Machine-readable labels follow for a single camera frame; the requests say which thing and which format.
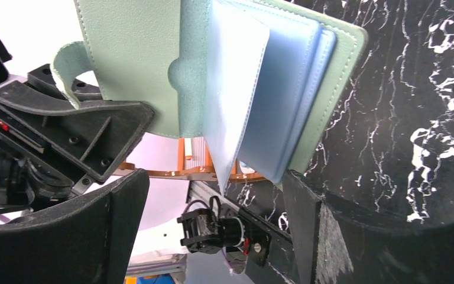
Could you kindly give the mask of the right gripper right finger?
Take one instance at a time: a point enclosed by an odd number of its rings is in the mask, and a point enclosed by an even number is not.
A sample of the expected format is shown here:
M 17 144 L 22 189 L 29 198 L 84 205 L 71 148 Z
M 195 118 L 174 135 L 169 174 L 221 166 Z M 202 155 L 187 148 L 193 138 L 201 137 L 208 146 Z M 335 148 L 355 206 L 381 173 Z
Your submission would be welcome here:
M 281 186 L 301 283 L 454 283 L 454 222 L 381 214 L 294 170 Z

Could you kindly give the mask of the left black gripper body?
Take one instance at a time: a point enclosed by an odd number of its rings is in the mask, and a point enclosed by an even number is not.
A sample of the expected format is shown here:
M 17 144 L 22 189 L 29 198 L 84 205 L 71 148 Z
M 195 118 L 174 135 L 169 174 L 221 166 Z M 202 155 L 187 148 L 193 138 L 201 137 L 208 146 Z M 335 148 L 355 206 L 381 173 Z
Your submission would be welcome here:
M 7 125 L 0 122 L 0 134 Z M 74 198 L 73 182 L 18 152 L 0 135 L 0 216 L 24 210 L 39 211 Z

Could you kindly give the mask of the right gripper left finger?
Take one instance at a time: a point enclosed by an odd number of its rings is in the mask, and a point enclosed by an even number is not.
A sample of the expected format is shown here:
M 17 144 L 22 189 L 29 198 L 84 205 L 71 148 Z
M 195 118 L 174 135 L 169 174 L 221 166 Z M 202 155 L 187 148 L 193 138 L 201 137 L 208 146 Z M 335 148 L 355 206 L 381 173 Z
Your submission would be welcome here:
M 136 170 L 0 225 L 0 283 L 123 283 L 149 185 Z

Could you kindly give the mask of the mint green card holder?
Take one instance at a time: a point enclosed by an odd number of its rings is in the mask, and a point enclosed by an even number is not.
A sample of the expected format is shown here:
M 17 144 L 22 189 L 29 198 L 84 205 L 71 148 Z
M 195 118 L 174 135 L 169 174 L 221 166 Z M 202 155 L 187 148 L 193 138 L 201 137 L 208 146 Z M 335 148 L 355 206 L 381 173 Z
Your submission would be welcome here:
M 272 183 L 304 172 L 368 41 L 287 1 L 76 1 L 82 41 L 51 63 L 60 92 L 92 71 L 102 97 L 144 101 L 150 132 L 204 138 L 224 189 L 241 161 Z

